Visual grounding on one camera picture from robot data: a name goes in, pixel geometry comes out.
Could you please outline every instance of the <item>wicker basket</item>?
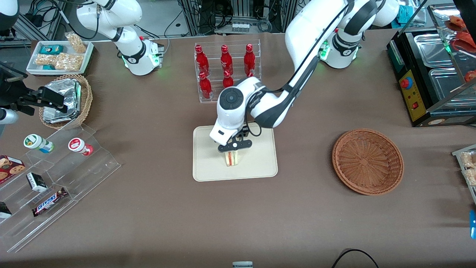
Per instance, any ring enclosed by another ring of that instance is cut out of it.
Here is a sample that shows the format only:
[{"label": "wicker basket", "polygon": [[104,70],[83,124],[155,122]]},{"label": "wicker basket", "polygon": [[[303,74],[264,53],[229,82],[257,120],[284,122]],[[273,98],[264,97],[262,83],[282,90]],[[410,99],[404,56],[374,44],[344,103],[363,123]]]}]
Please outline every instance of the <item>wicker basket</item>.
[{"label": "wicker basket", "polygon": [[[91,87],[88,83],[88,80],[86,80],[86,78],[84,78],[84,76],[82,76],[80,74],[62,75],[62,76],[56,78],[55,81],[62,80],[62,79],[68,79],[68,78],[76,79],[81,84],[81,114],[75,120],[73,120],[73,123],[71,123],[71,125],[70,125],[72,127],[75,127],[75,126],[81,125],[84,122],[84,120],[86,119],[86,117],[88,116],[89,109],[91,108],[91,103],[92,103],[92,91],[91,91]],[[60,129],[64,125],[69,123],[69,122],[61,122],[61,123],[49,124],[49,123],[47,123],[43,120],[43,112],[44,112],[44,108],[41,107],[40,112],[39,112],[40,120],[45,126],[48,126],[48,127],[54,128],[54,129]]]},{"label": "wicker basket", "polygon": [[390,192],[403,177],[399,149],[386,136],[371,129],[343,134],[334,145],[332,164],[342,182],[368,196]]}]

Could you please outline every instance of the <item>red switch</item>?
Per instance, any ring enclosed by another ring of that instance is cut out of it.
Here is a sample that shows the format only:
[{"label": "red switch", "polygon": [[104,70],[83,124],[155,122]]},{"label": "red switch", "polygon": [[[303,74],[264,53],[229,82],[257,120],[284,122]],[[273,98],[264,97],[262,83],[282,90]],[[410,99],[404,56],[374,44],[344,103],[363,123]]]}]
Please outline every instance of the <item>red switch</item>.
[{"label": "red switch", "polygon": [[400,82],[400,86],[402,88],[407,88],[410,85],[410,81],[408,79],[403,79],[402,82]]}]

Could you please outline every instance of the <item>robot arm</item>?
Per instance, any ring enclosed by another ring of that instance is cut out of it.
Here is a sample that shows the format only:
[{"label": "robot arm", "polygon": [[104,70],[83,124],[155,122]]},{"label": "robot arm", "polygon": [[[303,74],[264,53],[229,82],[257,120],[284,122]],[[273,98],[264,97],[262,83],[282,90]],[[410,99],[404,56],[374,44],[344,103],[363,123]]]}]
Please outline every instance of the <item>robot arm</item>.
[{"label": "robot arm", "polygon": [[113,41],[131,73],[146,75],[161,66],[158,45],[141,40],[131,27],[142,18],[142,9],[136,0],[92,2],[98,6],[85,4],[76,9],[78,20],[87,29],[98,31]]},{"label": "robot arm", "polygon": [[[347,67],[356,52],[363,32],[381,10],[398,12],[397,0],[313,0],[292,20],[286,30],[286,47],[294,64],[294,74],[281,89],[272,91],[257,78],[250,77],[228,87],[218,97],[218,118],[210,137],[221,146],[239,133],[247,111],[261,127],[274,128],[301,94],[319,62],[319,49],[326,39],[330,51],[326,60],[331,67]],[[390,23],[397,13],[384,14],[380,23]]]},{"label": "robot arm", "polygon": [[18,19],[18,0],[3,0],[0,7],[0,31],[10,29]]}]

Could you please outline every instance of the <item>red bottle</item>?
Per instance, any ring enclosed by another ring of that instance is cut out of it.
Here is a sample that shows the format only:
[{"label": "red bottle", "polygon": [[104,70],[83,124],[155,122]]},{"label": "red bottle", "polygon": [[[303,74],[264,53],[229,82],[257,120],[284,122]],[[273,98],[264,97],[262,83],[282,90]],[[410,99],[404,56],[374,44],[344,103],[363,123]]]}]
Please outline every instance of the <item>red bottle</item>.
[{"label": "red bottle", "polygon": [[231,60],[231,55],[228,52],[228,46],[221,46],[221,67],[224,71],[230,71],[230,75],[233,75],[233,61]]},{"label": "red bottle", "polygon": [[204,72],[206,76],[210,75],[210,65],[208,64],[208,58],[203,53],[202,46],[196,45],[195,46],[195,52],[197,53],[197,63],[198,63],[198,69],[200,72]]},{"label": "red bottle", "polygon": [[246,45],[245,53],[245,74],[249,77],[249,73],[255,73],[255,54],[253,53],[253,45]]},{"label": "red bottle", "polygon": [[213,98],[213,92],[211,90],[211,83],[208,80],[207,75],[205,72],[200,72],[198,75],[200,77],[200,90],[202,91],[202,95],[205,99]]},{"label": "red bottle", "polygon": [[228,71],[228,70],[224,71],[223,76],[225,77],[225,78],[223,78],[223,87],[227,88],[229,86],[232,86],[233,85],[233,78],[231,78],[230,71]]}]

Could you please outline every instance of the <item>aluminum foil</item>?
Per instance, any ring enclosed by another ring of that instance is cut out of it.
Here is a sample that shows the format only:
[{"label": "aluminum foil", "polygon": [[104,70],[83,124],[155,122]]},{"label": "aluminum foil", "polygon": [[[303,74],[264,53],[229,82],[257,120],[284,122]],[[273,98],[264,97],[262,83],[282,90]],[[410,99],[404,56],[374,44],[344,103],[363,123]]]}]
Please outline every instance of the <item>aluminum foil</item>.
[{"label": "aluminum foil", "polygon": [[53,124],[68,122],[79,116],[81,106],[81,85],[76,79],[52,81],[45,86],[54,92],[63,95],[64,105],[68,108],[66,113],[62,113],[56,109],[45,107],[43,120],[46,123]]}]

